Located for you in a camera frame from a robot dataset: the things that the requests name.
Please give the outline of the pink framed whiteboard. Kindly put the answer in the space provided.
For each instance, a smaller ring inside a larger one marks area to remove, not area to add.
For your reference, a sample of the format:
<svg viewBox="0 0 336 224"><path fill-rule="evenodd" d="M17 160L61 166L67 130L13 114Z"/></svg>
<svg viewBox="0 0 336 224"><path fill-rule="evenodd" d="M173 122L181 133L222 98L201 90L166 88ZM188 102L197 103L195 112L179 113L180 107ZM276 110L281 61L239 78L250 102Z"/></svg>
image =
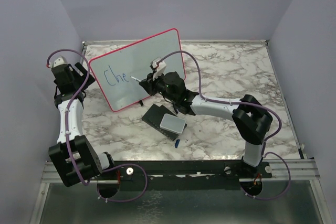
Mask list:
<svg viewBox="0 0 336 224"><path fill-rule="evenodd" d="M118 112L149 97L137 80L152 72L151 62L181 50L176 28L89 60L89 67L110 109Z"/></svg>

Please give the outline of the blue marker cap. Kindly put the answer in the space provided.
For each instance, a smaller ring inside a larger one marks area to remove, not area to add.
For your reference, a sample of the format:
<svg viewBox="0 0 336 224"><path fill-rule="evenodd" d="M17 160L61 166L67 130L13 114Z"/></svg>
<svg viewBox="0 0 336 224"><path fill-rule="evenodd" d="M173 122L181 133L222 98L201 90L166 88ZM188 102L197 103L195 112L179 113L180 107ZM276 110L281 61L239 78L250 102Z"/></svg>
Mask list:
<svg viewBox="0 0 336 224"><path fill-rule="evenodd" d="M177 139L176 142L175 142L174 147L175 147L175 148L178 148L179 143L180 143L180 139Z"/></svg>

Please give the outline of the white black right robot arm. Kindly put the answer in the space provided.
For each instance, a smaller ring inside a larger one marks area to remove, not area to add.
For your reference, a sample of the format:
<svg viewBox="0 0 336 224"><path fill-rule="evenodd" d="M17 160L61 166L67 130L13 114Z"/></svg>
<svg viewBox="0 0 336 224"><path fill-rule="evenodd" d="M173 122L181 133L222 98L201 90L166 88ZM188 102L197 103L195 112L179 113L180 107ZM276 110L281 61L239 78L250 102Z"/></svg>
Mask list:
<svg viewBox="0 0 336 224"><path fill-rule="evenodd" d="M209 115L233 121L246 141L241 171L246 177L254 177L260 171L264 139L269 131L272 116L252 95L242 99L207 98L200 92L188 90L177 72L153 78L149 73L139 85L149 94L160 94L173 107L185 115Z"/></svg>

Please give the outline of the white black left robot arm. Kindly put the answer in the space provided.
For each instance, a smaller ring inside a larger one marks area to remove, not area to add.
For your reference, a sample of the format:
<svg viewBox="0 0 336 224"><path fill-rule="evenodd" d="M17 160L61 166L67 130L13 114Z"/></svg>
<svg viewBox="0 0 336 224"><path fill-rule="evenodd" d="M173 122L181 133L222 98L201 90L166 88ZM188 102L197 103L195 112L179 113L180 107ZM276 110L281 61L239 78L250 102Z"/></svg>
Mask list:
<svg viewBox="0 0 336 224"><path fill-rule="evenodd" d="M60 131L57 143L48 150L48 155L63 184L67 187L84 182L99 175L110 179L115 175L116 166L107 152L97 154L82 129L83 102L85 89L95 82L81 63L76 69L62 56L51 65L55 77L55 106L60 113Z"/></svg>

